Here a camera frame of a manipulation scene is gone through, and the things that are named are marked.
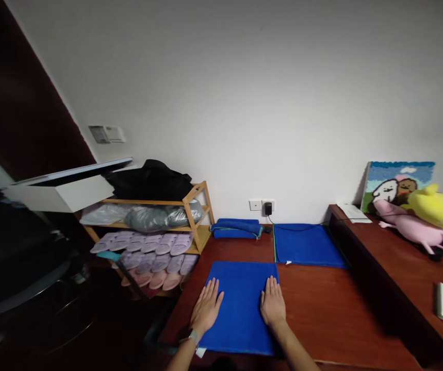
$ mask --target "plush toy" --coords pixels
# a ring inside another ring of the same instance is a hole
[[[437,184],[416,190],[409,195],[408,204],[402,205],[402,208],[413,210],[422,220],[443,228],[443,193],[437,191]]]
[[[437,246],[443,250],[443,229],[419,219],[416,216],[408,215],[401,207],[390,204],[386,200],[377,200],[374,207],[388,223],[380,222],[382,228],[396,228],[402,236],[409,241],[421,244],[433,261],[440,261],[440,256],[436,255],[431,246]]]

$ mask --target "dark doorway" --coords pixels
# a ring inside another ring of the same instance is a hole
[[[93,163],[77,125],[0,0],[0,165],[19,181]]]

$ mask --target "wristwatch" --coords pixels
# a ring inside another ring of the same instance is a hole
[[[197,349],[199,347],[199,335],[194,329],[189,329],[190,333],[186,338],[183,338],[180,340],[180,343],[183,343],[184,341],[187,341],[189,339],[194,340],[195,348]]]

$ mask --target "white paper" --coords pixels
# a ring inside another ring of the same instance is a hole
[[[204,353],[206,352],[206,348],[197,348],[197,350],[195,351],[195,354],[199,357],[202,358],[204,357]]]
[[[337,204],[343,210],[347,218],[353,223],[372,223],[372,220],[357,208],[355,205]]]

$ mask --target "blue towel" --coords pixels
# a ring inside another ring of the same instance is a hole
[[[278,280],[276,264],[214,262],[209,279],[220,280],[225,296],[213,327],[199,347],[220,352],[279,356],[279,347],[265,325],[259,309],[261,291],[269,276]]]
[[[275,224],[273,230],[275,261],[279,263],[291,261],[292,264],[321,265],[336,268],[347,267],[323,226],[314,224]]]
[[[211,225],[211,231],[215,238],[248,238],[259,239],[262,225],[256,219],[218,219],[216,224]]]

